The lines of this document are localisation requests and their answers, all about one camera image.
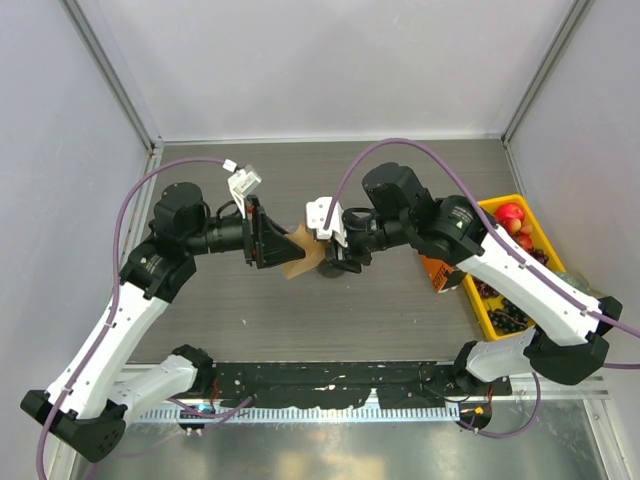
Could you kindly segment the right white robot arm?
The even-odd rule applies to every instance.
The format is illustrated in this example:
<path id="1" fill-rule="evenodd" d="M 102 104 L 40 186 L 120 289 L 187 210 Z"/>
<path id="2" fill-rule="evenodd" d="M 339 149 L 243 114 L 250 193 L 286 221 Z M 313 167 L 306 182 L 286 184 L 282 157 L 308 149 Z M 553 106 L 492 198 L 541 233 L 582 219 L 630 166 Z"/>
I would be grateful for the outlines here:
<path id="1" fill-rule="evenodd" d="M 599 317 L 620 315 L 617 300 L 565 282 L 478 204 L 460 195 L 433 198 L 407 166 L 384 163 L 365 175 L 362 188 L 369 208 L 343 209 L 336 197 L 307 206 L 308 227 L 329 242 L 329 263 L 358 273 L 373 253 L 409 245 L 490 285 L 535 323 L 505 339 L 466 343 L 452 370 L 459 391 L 474 394 L 522 373 L 576 385 L 604 367 L 608 328 Z"/>

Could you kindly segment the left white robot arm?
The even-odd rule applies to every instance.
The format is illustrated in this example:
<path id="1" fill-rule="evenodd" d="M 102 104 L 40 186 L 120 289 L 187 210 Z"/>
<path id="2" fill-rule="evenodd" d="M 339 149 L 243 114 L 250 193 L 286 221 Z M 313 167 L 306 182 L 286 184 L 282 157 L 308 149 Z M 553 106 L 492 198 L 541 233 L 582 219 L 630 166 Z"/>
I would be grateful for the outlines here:
<path id="1" fill-rule="evenodd" d="M 212 390 L 212 359 L 189 345 L 125 385 L 115 384 L 143 335 L 195 274 L 196 256 L 240 251 L 259 269 L 305 256 L 256 196 L 223 215 L 212 212 L 201 189 L 188 182 L 163 191 L 149 227 L 150 235 L 119 273 L 116 295 L 66 371 L 47 389 L 28 391 L 20 404 L 91 463 L 106 458 L 126 427 L 154 405 L 183 393 L 201 398 Z"/>

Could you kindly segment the orange coffee filter box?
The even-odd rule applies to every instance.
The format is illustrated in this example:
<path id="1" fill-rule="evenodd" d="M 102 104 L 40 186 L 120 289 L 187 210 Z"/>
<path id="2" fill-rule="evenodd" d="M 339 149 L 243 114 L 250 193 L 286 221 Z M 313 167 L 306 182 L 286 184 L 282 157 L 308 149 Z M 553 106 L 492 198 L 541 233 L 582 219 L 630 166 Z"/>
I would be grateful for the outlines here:
<path id="1" fill-rule="evenodd" d="M 455 290 L 463 281 L 466 273 L 444 261 L 421 255 L 420 260 L 436 293 Z"/>

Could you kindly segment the dark glass carafe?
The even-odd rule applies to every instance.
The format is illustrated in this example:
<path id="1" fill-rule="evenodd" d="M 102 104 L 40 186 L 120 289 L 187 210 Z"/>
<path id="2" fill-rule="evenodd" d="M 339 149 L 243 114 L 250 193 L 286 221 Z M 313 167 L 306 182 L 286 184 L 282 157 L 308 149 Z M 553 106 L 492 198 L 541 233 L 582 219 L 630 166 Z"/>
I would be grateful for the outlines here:
<path id="1" fill-rule="evenodd" d="M 336 279 L 345 274 L 343 269 L 337 268 L 333 265 L 323 263 L 316 268 L 319 275 L 328 279 Z"/>

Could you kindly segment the red apple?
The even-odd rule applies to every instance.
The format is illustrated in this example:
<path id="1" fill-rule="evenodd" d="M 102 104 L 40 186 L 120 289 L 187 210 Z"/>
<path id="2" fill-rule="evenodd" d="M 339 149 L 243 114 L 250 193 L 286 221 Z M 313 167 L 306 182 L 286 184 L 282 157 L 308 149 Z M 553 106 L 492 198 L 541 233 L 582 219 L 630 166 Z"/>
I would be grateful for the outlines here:
<path id="1" fill-rule="evenodd" d="M 525 219 L 525 211 L 521 205 L 514 202 L 508 202 L 500 205 L 495 210 L 494 217 L 501 224 L 512 220 L 523 222 Z"/>

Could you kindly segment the red grape bunch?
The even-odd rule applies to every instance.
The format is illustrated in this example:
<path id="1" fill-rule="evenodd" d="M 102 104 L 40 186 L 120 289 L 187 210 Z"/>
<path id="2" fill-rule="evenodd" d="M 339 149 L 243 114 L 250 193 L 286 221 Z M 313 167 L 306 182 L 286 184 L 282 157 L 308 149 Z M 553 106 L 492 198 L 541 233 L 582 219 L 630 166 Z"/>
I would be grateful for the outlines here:
<path id="1" fill-rule="evenodd" d="M 500 296 L 500 294 L 487 283 L 477 278 L 473 278 L 473 282 L 481 298 L 489 299 L 489 298 L 497 298 Z"/>

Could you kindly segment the yellow plastic tray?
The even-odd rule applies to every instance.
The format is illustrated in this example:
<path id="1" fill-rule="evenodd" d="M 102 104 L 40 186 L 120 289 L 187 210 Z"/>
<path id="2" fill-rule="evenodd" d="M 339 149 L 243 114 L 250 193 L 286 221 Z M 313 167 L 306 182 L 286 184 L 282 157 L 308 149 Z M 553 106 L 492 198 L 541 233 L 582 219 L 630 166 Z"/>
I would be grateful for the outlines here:
<path id="1" fill-rule="evenodd" d="M 521 195 L 494 197 L 482 200 L 479 204 L 485 211 L 494 215 L 499 223 L 506 219 L 507 213 L 519 211 L 522 215 L 520 229 L 514 230 L 515 223 L 506 227 L 511 238 L 551 271 L 565 271 L 564 264 Z M 467 275 L 462 280 L 462 285 L 487 340 L 507 338 L 534 326 L 534 321 L 526 313 L 476 277 Z"/>

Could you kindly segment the dark grape bunch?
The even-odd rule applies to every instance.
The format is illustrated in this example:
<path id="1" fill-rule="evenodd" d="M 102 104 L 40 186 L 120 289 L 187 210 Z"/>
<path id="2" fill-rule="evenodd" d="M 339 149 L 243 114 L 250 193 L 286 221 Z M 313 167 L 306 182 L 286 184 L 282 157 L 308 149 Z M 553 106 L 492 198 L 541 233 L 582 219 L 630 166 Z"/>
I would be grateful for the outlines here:
<path id="1" fill-rule="evenodd" d="M 506 298 L 499 308 L 488 311 L 488 317 L 492 326 L 504 334 L 522 332 L 529 326 L 527 314 Z"/>

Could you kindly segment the green netted melon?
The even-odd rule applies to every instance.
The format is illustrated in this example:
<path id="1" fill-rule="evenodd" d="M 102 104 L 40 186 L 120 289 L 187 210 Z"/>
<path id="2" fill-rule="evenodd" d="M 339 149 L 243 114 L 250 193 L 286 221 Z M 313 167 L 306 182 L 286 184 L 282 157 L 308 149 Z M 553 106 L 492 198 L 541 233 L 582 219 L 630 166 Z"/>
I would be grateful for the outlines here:
<path id="1" fill-rule="evenodd" d="M 590 292 L 589 282 L 581 275 L 574 275 L 566 271 L 555 271 L 555 275 L 576 290 L 585 294 Z"/>

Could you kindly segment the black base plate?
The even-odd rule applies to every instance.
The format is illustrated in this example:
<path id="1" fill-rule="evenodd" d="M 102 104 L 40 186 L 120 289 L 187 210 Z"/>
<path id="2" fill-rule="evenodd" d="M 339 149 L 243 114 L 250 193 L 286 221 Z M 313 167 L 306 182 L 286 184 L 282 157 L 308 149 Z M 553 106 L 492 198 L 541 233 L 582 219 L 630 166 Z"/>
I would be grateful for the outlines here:
<path id="1" fill-rule="evenodd" d="M 512 394 L 509 380 L 490 386 L 456 383 L 454 367 L 432 361 L 219 363 L 177 399 L 218 400 L 235 407 L 250 397 L 255 408 L 361 408 L 371 393 L 382 409 L 442 406 L 447 399 Z"/>

